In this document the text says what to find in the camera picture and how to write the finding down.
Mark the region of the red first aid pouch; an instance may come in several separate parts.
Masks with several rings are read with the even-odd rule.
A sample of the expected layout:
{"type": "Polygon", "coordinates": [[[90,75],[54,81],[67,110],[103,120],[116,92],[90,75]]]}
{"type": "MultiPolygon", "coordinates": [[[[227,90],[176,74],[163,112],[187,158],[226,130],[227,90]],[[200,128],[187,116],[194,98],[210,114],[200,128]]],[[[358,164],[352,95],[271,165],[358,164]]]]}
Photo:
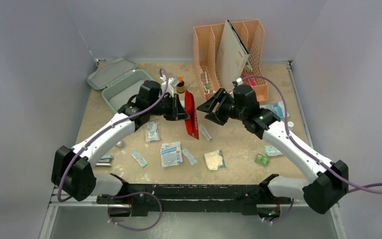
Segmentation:
{"type": "Polygon", "coordinates": [[[185,90],[185,106],[186,112],[190,116],[185,120],[187,134],[195,139],[199,139],[198,120],[195,109],[195,100],[193,94],[185,90]]]}

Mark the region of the white swab packet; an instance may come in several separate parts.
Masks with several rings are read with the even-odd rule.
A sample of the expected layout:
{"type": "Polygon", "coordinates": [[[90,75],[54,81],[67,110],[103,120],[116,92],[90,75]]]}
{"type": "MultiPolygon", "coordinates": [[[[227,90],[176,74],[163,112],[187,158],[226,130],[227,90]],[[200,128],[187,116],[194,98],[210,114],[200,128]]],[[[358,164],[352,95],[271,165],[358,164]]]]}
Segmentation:
{"type": "Polygon", "coordinates": [[[207,141],[212,140],[212,136],[210,135],[210,133],[208,132],[205,126],[203,126],[202,124],[199,124],[199,130],[203,134],[203,136],[206,138],[207,141]]]}

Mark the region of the teal bandage strip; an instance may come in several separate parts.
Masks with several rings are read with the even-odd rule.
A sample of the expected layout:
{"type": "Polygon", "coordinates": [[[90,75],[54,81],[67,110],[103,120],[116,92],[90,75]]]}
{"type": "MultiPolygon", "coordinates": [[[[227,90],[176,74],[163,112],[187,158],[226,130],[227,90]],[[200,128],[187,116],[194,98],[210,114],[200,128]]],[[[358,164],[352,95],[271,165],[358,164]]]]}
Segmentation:
{"type": "Polygon", "coordinates": [[[182,154],[191,165],[196,165],[198,163],[196,158],[186,148],[182,149],[182,154]]]}

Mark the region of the small teal wipe packet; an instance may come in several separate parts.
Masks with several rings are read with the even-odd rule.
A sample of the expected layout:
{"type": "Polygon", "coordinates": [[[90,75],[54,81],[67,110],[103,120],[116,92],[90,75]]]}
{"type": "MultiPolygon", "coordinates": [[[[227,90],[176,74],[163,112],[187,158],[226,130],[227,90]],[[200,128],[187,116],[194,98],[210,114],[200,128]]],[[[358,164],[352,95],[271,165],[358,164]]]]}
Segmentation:
{"type": "Polygon", "coordinates": [[[275,148],[272,145],[265,145],[264,149],[265,149],[265,152],[266,152],[267,156],[279,156],[279,155],[282,155],[282,153],[277,148],[275,148]]]}

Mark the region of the small white bottle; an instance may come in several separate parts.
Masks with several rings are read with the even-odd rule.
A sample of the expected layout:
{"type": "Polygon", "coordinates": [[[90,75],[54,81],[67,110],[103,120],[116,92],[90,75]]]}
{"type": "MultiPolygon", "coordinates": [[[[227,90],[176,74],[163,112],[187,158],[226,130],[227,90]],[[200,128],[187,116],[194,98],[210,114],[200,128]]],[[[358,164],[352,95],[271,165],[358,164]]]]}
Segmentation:
{"type": "Polygon", "coordinates": [[[287,122],[287,126],[288,126],[289,130],[293,130],[293,128],[294,128],[294,123],[293,123],[292,121],[288,121],[288,122],[287,122]]]}

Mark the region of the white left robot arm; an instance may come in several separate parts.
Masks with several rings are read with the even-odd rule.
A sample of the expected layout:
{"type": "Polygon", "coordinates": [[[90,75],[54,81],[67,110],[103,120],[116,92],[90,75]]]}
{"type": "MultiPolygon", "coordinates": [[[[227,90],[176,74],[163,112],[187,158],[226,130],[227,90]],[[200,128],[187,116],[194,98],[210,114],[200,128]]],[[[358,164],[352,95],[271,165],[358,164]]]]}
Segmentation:
{"type": "Polygon", "coordinates": [[[145,125],[151,116],[163,116],[169,121],[190,119],[181,105],[179,95],[170,93],[169,81],[162,84],[147,80],[139,92],[121,106],[112,119],[84,141],[71,146],[61,146],[54,157],[51,181],[58,187],[57,198],[82,201],[90,195],[109,195],[117,204],[128,199],[123,181],[111,174],[94,174],[98,161],[125,137],[145,125]]]}

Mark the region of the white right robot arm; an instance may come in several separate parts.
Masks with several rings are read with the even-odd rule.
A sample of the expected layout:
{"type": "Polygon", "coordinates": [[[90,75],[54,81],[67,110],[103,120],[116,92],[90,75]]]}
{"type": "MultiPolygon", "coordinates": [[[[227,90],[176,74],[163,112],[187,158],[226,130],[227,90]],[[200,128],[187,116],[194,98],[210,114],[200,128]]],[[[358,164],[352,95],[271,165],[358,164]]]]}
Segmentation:
{"type": "Polygon", "coordinates": [[[241,121],[247,131],[274,146],[303,173],[304,179],[268,178],[259,189],[264,202],[270,203],[277,197],[304,200],[315,212],[325,214],[348,193],[348,184],[338,179],[349,178],[347,164],[331,161],[294,133],[286,132],[287,124],[271,110],[260,107],[250,86],[235,87],[233,95],[220,88],[196,110],[218,125],[224,125],[228,119],[241,121]]]}

